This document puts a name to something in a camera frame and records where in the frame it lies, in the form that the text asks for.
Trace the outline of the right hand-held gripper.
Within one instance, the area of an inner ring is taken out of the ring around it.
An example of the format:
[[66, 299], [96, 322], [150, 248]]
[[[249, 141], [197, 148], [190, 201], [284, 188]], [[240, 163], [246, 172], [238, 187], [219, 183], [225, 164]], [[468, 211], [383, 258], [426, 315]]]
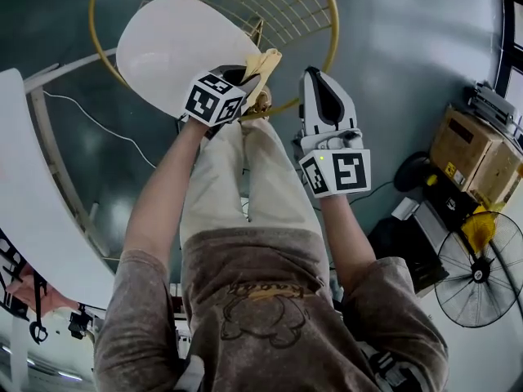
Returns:
[[354, 102], [335, 79], [312, 66], [300, 81], [299, 117], [302, 129], [293, 143], [314, 197], [369, 191], [370, 151], [363, 146]]

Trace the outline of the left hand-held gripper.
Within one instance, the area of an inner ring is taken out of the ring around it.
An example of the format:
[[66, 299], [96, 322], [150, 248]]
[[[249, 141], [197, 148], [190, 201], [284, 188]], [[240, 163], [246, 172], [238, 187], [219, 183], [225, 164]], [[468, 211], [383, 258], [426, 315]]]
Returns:
[[261, 82], [255, 73], [244, 77], [242, 65], [220, 65], [198, 73], [182, 103], [180, 120], [193, 118], [207, 127], [230, 123], [248, 110], [247, 99]]

